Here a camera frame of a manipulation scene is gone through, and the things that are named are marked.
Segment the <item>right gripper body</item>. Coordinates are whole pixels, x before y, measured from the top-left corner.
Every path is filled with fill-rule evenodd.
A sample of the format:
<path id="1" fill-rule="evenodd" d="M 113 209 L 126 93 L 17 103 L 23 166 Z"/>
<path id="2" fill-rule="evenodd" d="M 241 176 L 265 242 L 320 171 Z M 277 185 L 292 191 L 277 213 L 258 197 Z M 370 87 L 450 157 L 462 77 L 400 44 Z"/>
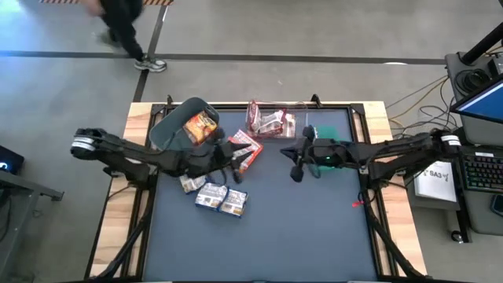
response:
<path id="1" fill-rule="evenodd" d="M 347 161 L 347 148 L 345 145 L 332 138 L 318 138 L 317 131 L 313 126 L 303 128 L 303 137 L 298 139 L 297 143 L 304 142 L 306 150 L 304 151 L 305 162 L 295 164 L 291 169 L 290 177 L 295 182 L 303 180 L 303 166 L 311 166 L 311 174 L 315 178 L 321 177 L 319 167 L 341 167 Z"/>

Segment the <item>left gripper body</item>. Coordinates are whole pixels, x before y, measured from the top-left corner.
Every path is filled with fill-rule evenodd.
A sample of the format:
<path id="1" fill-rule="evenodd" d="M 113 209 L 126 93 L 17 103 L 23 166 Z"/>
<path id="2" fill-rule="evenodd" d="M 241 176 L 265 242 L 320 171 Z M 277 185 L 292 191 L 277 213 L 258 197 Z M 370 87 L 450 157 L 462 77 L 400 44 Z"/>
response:
<path id="1" fill-rule="evenodd" d="M 229 167 L 236 175 L 236 161 L 234 159 L 235 145 L 225 141 L 225 131 L 217 128 L 210 136 L 204 153 L 190 153 L 188 162 L 188 176 L 197 178 L 208 175 L 213 171 L 222 171 Z"/>

